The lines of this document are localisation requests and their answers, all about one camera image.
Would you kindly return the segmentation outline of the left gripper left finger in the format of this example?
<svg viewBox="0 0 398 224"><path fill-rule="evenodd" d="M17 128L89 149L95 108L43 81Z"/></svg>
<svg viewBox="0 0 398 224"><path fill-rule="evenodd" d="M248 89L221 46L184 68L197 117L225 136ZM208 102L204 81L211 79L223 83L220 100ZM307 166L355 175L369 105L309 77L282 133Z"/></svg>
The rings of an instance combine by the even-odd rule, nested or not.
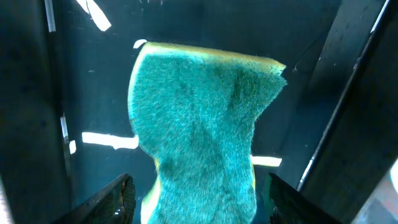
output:
<svg viewBox="0 0 398 224"><path fill-rule="evenodd" d="M133 178L122 174L53 224L131 224L135 208Z"/></svg>

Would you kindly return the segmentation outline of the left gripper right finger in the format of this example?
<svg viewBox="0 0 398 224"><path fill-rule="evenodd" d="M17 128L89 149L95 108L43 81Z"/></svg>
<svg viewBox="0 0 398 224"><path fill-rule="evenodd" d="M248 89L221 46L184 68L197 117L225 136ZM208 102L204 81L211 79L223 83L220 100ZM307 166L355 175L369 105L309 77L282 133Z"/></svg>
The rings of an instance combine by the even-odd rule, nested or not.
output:
<svg viewBox="0 0 398 224"><path fill-rule="evenodd" d="M307 200L275 173L264 184L264 206L269 223L340 224L341 222Z"/></svg>

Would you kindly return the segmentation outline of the green yellow sponge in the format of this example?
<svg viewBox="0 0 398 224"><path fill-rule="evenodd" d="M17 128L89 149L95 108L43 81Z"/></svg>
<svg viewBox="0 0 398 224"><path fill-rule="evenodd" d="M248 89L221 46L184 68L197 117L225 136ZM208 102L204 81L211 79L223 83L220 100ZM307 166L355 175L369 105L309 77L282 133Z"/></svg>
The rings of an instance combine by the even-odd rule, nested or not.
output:
<svg viewBox="0 0 398 224"><path fill-rule="evenodd" d="M142 223L251 223L257 210L255 123L286 86L272 58L147 42L127 107L157 177Z"/></svg>

